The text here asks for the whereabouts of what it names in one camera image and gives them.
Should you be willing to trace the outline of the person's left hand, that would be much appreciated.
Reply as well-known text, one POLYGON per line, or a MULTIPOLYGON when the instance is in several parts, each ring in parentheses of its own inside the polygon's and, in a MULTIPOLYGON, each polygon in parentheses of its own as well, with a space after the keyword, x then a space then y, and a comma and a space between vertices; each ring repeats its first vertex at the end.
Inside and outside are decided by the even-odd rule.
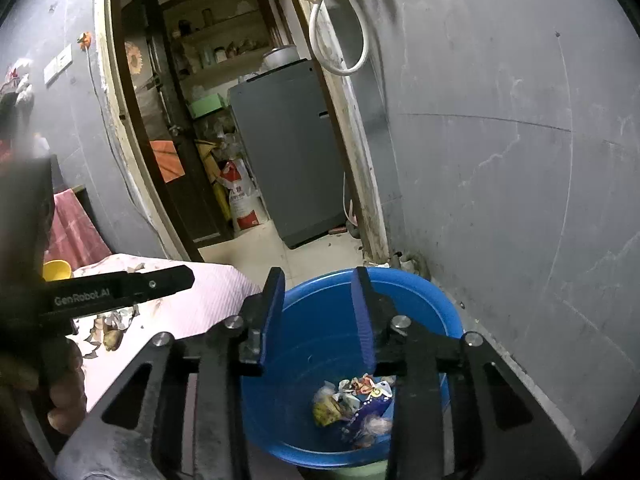
MULTIPOLYGON (((52 408, 47 419, 53 430, 70 436, 84 421, 87 414, 82 356, 73 341, 56 340, 46 351, 44 391, 49 395, 52 408)), ((27 437, 20 410, 15 400, 19 391, 31 393, 39 389, 38 370, 21 360, 16 352, 1 355, 1 425, 27 437)))

